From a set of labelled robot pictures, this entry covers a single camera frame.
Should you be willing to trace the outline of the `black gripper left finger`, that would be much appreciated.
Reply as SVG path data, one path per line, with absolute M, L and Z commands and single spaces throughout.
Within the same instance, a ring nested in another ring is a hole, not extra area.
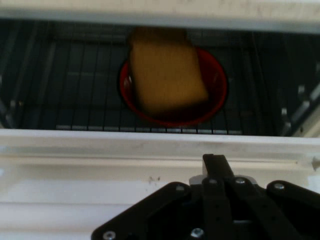
M 171 182 L 96 228 L 93 240 L 234 239 L 224 155 L 204 154 L 206 173 L 190 184 Z

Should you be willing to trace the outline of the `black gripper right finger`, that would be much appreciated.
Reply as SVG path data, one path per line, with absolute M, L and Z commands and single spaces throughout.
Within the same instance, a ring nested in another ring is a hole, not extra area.
M 283 180 L 260 187 L 213 157 L 214 227 L 224 240 L 318 240 L 320 195 Z

